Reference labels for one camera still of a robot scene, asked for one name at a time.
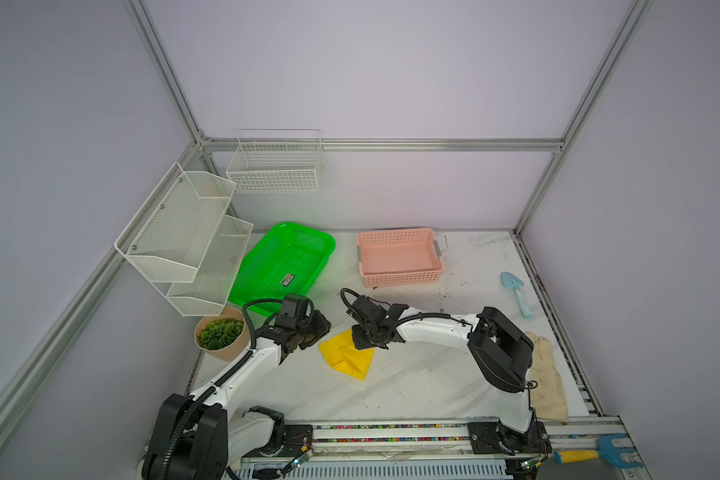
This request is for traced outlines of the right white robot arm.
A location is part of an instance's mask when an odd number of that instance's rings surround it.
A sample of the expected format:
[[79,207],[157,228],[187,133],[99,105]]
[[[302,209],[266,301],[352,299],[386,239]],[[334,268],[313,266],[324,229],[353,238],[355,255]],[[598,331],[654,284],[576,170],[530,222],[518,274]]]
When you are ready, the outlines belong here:
[[339,296],[355,321],[351,333],[358,350],[422,343],[468,352],[483,378],[498,390],[498,448],[508,455],[525,450],[537,421],[530,399],[538,386],[530,378],[534,344],[499,309],[486,306],[476,314],[451,315],[379,301],[349,288]]

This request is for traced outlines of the pink plastic basket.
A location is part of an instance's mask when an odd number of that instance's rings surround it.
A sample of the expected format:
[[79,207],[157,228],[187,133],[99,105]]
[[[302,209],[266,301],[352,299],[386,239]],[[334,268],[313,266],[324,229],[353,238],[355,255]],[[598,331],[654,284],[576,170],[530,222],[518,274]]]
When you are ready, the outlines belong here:
[[445,263],[430,228],[357,235],[359,272],[366,288],[437,282]]

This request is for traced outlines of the yellow paper napkin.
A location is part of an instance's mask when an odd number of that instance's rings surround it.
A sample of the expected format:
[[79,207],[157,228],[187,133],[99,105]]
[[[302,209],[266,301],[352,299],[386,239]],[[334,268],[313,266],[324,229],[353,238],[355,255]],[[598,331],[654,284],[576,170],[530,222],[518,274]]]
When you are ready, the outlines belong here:
[[374,350],[358,350],[355,347],[351,330],[346,330],[330,340],[321,342],[318,347],[331,368],[357,380],[365,380],[370,370]]

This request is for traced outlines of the green plastic basket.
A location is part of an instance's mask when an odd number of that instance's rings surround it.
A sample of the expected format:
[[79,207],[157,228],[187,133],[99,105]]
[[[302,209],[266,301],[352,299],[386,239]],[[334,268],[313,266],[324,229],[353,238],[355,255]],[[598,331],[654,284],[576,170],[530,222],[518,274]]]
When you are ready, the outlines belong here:
[[[286,295],[305,296],[323,272],[336,249],[328,233],[293,222],[272,227],[244,257],[227,302],[239,308],[262,299],[249,308],[263,317],[279,310],[278,300]],[[280,282],[291,273],[289,287]]]

